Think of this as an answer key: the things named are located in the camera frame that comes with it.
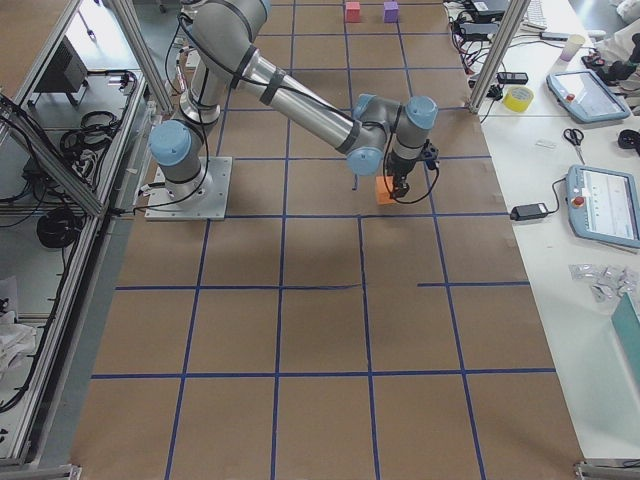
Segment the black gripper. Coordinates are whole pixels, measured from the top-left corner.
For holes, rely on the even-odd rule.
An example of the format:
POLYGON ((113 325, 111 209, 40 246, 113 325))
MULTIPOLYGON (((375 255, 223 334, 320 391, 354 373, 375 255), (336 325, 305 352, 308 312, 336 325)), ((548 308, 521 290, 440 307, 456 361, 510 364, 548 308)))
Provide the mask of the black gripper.
POLYGON ((385 188, 389 196, 404 198, 410 190, 407 176, 414 169, 417 160, 406 159, 391 151, 386 155, 383 177, 385 188))

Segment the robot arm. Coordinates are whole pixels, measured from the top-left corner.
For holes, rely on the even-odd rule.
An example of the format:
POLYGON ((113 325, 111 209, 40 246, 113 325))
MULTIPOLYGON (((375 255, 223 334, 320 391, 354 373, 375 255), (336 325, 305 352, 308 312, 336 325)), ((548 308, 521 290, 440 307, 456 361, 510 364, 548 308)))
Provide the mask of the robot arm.
POLYGON ((255 39, 271 11, 267 1, 205 1, 195 15, 181 13, 178 28, 200 56, 175 118, 155 127, 149 148, 173 204, 199 200, 210 173, 198 152, 206 126, 216 123, 225 90, 244 89, 343 154, 357 176, 382 175, 382 190, 403 204, 408 175, 419 163, 438 171, 438 150, 429 139, 438 114, 428 96, 402 104, 362 94, 347 114, 265 59, 255 39))

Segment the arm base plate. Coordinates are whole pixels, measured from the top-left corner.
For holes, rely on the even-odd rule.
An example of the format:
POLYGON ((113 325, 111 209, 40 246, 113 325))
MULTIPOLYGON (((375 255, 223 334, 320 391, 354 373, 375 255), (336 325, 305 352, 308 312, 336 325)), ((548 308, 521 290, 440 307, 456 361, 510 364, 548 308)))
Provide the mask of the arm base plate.
POLYGON ((163 186, 150 191, 145 218, 149 221, 186 221, 225 219, 232 157, 199 157, 201 172, 190 182, 175 184, 156 168, 155 182, 163 186))

